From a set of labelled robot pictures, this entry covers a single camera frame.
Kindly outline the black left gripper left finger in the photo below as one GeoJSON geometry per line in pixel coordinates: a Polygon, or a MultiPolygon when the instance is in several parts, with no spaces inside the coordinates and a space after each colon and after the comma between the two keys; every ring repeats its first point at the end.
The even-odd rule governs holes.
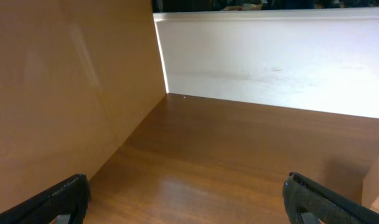
{"type": "Polygon", "coordinates": [[[51,223],[59,215],[67,215],[68,224],[82,224],[89,201],[90,186],[86,175],[75,174],[0,213],[0,223],[51,223]]]}

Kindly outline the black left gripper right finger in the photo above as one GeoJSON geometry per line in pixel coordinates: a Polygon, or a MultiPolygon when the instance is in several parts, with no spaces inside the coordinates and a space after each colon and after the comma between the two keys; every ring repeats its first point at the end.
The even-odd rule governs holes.
{"type": "Polygon", "coordinates": [[[379,224],[379,213],[297,172],[284,182],[283,201],[291,224],[379,224]]]}

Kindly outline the cardboard box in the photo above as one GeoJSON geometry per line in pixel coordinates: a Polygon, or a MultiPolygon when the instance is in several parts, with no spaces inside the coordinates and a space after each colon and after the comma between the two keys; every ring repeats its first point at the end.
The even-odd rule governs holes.
{"type": "Polygon", "coordinates": [[[363,179],[362,205],[379,213],[379,156],[363,179]]]}

